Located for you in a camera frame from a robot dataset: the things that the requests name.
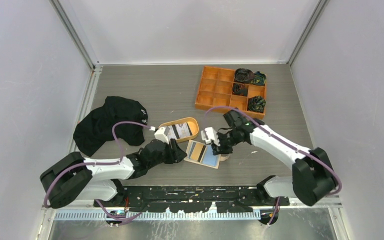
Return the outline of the orange credit card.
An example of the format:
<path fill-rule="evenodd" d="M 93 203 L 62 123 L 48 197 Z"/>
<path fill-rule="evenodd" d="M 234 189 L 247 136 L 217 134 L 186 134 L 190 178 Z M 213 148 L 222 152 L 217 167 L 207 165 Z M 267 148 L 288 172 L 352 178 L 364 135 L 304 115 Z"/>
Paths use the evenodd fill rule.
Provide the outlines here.
<path fill-rule="evenodd" d="M 200 142 L 192 142 L 189 151 L 189 159 L 194 162 L 201 162 L 206 152 L 206 145 Z"/>

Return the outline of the beige leather card holder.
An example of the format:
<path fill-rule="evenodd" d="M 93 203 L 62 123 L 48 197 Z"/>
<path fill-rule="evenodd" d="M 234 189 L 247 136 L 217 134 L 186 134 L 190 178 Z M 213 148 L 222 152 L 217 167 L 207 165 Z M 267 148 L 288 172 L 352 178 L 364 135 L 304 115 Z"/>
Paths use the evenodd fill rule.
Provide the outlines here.
<path fill-rule="evenodd" d="M 230 156 L 229 154 L 214 155 L 210 145 L 195 140 L 189 140 L 186 153 L 185 161 L 213 169 L 218 169 L 220 162 L 227 160 Z"/>

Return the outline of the silver credit card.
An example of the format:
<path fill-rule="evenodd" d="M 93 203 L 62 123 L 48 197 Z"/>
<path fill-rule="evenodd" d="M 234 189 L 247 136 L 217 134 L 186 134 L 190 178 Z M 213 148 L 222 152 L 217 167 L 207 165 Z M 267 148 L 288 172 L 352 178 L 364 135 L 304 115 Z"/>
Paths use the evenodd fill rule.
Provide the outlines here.
<path fill-rule="evenodd" d="M 189 127 L 189 124 L 187 122 L 179 123 L 176 126 L 180 135 L 180 139 L 192 136 L 191 128 Z"/>

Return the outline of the yellow oval tray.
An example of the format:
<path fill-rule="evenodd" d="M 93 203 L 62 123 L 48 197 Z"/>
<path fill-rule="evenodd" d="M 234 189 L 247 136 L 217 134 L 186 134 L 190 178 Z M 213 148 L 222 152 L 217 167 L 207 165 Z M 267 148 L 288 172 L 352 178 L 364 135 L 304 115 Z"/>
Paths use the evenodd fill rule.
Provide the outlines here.
<path fill-rule="evenodd" d="M 178 143 L 193 140 L 199 133 L 198 123 L 193 117 L 165 122 L 159 128 L 165 128 L 163 133 L 168 139 L 174 139 Z"/>

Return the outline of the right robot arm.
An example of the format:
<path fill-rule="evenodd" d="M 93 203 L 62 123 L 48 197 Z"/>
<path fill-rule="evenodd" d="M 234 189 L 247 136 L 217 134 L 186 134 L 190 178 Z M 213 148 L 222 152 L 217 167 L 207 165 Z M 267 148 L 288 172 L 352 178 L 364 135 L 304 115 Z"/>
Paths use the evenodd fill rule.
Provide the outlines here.
<path fill-rule="evenodd" d="M 298 198 L 303 204 L 313 206 L 342 189 L 342 182 L 322 148 L 310 149 L 294 143 L 260 119 L 236 108 L 230 108 L 223 117 L 228 124 L 226 133 L 212 127 L 201 131 L 202 140 L 211 146 L 215 155 L 229 155 L 237 144 L 248 143 L 268 152 L 292 172 L 289 177 L 271 175 L 257 184 L 257 198 L 261 204 L 268 206 L 285 197 Z"/>

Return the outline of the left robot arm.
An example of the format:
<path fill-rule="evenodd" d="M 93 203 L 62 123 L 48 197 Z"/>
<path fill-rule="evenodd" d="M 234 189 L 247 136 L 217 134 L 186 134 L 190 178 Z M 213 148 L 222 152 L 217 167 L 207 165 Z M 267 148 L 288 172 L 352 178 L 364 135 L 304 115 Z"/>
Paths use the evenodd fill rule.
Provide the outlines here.
<path fill-rule="evenodd" d="M 152 140 L 122 159 L 93 159 L 71 152 L 39 177 L 45 190 L 43 206 L 59 209 L 75 200 L 99 200 L 117 207 L 125 202 L 122 180 L 144 176 L 159 164 L 176 164 L 187 157 L 175 140 Z"/>

